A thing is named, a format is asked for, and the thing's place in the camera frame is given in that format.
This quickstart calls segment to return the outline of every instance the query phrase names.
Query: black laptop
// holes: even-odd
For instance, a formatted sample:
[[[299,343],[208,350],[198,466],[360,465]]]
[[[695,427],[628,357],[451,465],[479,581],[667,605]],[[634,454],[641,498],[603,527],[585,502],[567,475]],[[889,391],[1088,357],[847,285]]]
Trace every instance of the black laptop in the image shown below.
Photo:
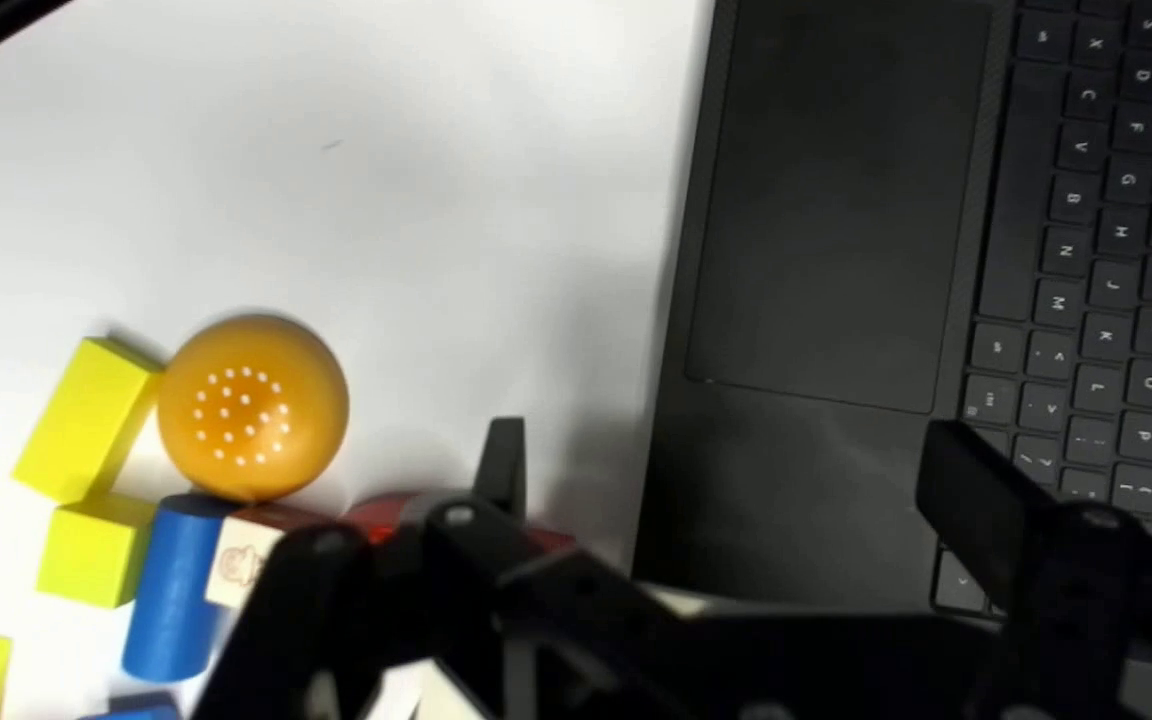
[[[1152,533],[1152,0],[717,0],[636,574],[989,612],[933,417]]]

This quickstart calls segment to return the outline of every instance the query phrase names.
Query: orange ball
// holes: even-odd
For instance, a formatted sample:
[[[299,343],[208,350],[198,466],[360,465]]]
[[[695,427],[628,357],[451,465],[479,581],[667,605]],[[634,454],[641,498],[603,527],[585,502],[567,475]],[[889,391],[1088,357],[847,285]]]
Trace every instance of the orange ball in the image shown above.
[[[161,380],[175,466],[228,498],[276,498],[337,454],[349,386],[331,346],[286,317],[235,317],[194,336]]]

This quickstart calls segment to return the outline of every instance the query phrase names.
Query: white surface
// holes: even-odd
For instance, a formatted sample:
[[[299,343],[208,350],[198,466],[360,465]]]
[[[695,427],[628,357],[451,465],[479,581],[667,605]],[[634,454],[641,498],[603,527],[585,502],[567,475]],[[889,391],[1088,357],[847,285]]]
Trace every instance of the white surface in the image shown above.
[[[130,607],[33,591],[52,502],[10,478],[84,330],[299,317],[355,408],[306,508],[467,484],[516,412],[532,510],[625,555],[706,31],[709,0],[79,0],[3,45],[10,717],[135,689]],[[151,427],[121,487],[179,487]]]

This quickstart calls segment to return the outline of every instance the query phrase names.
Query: laptop keyboard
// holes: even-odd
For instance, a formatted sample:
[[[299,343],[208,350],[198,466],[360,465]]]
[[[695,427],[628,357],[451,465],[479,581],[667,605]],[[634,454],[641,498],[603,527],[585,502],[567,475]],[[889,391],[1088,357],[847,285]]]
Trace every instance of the laptop keyboard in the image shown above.
[[[1152,533],[1152,0],[1019,0],[962,417]],[[936,605],[989,612],[940,555]]]

